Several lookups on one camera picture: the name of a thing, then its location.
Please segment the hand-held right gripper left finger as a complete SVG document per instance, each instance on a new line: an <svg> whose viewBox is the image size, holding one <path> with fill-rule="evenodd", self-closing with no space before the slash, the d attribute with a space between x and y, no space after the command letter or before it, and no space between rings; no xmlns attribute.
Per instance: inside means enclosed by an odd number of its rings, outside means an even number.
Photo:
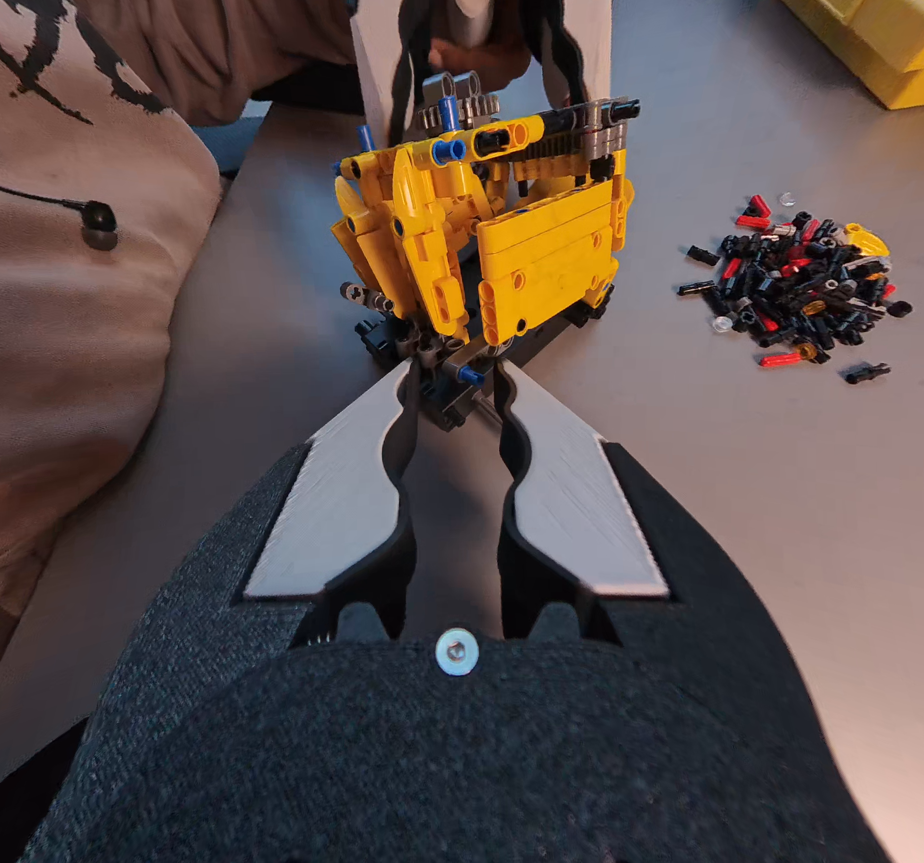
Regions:
<svg viewBox="0 0 924 863"><path fill-rule="evenodd" d="M244 588L251 600L333 592L401 531L415 453L421 367L405 360L308 440Z"/></svg>

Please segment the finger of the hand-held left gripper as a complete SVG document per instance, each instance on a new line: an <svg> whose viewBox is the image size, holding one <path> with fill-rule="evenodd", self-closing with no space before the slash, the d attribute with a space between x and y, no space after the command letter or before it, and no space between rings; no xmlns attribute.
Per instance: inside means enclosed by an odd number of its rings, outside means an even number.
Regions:
<svg viewBox="0 0 924 863"><path fill-rule="evenodd" d="M350 0L365 118L380 148L399 144L422 105L433 0Z"/></svg>
<svg viewBox="0 0 924 863"><path fill-rule="evenodd" d="M528 47L551 106L607 98L613 0L528 0Z"/></svg>

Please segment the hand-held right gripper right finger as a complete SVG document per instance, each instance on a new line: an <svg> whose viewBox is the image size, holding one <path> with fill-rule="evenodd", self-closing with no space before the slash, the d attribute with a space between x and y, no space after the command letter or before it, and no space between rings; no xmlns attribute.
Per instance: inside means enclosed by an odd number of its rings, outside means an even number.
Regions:
<svg viewBox="0 0 924 863"><path fill-rule="evenodd" d="M495 407L513 541L592 594L669 598L604 437L508 361L495 366Z"/></svg>

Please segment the yellow toy robot model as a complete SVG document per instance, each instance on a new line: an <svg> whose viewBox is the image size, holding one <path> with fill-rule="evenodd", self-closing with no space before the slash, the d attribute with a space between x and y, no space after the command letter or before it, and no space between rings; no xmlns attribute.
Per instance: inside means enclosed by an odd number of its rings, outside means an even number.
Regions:
<svg viewBox="0 0 924 863"><path fill-rule="evenodd" d="M356 326L384 369L417 361L422 412L442 430L486 407L496 361L523 365L605 313L634 189L637 98L499 118L477 72L423 84L416 138L334 166L332 234L354 281L342 296L381 317Z"/></svg>

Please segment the pile of small connector pins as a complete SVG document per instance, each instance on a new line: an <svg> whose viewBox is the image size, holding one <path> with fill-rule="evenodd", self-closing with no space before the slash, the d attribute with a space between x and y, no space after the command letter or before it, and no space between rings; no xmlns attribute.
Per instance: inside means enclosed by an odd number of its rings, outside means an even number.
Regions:
<svg viewBox="0 0 924 863"><path fill-rule="evenodd" d="M839 224L801 211L756 231L737 227L713 251L722 256L703 293L711 313L733 318L734 333L767 354L809 343L822 366L839 347L860 348L887 319L902 320L915 307L897 297L893 258L885 242L858 223Z"/></svg>

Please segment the person's left forearm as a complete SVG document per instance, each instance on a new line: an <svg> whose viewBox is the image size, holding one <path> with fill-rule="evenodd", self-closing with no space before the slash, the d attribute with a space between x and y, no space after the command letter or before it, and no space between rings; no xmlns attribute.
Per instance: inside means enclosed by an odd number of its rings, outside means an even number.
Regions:
<svg viewBox="0 0 924 863"><path fill-rule="evenodd" d="M311 62L356 66L345 0L73 0L166 106L197 126Z"/></svg>

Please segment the person's left hand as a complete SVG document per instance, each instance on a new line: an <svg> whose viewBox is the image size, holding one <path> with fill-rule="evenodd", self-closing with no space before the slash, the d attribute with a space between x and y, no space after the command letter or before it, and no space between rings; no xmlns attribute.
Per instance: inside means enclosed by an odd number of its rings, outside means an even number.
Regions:
<svg viewBox="0 0 924 863"><path fill-rule="evenodd" d="M522 77L528 70L532 55L521 39L466 49L451 41L433 38L428 61L434 74L448 72L455 76L476 72L482 88L494 92Z"/></svg>

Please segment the yellow plastic storage bin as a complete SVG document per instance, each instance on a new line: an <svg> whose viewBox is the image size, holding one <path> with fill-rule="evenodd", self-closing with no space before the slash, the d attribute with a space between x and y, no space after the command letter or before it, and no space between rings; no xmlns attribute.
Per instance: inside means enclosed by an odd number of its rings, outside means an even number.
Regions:
<svg viewBox="0 0 924 863"><path fill-rule="evenodd" d="M923 0L780 0L881 104L923 105Z"/></svg>

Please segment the person's beige sweatshirt torso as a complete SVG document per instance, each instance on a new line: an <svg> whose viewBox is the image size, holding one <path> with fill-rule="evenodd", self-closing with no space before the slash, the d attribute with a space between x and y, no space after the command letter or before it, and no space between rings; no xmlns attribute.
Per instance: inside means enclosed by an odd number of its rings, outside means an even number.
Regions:
<svg viewBox="0 0 924 863"><path fill-rule="evenodd" d="M2 193L2 647L66 516L126 464L160 398L175 301L221 198L189 125L73 0L2 0L2 186L108 203L79 215Z"/></svg>

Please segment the black sweatshirt drawstring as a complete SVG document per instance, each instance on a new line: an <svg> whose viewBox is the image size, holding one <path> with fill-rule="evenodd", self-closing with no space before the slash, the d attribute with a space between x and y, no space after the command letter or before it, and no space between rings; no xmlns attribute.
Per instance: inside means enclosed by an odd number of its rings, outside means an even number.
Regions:
<svg viewBox="0 0 924 863"><path fill-rule="evenodd" d="M79 215L81 235L86 245L101 253L110 253L118 245L119 234L115 213L108 203L97 200L55 198L1 186L1 192L38 203L59 206Z"/></svg>

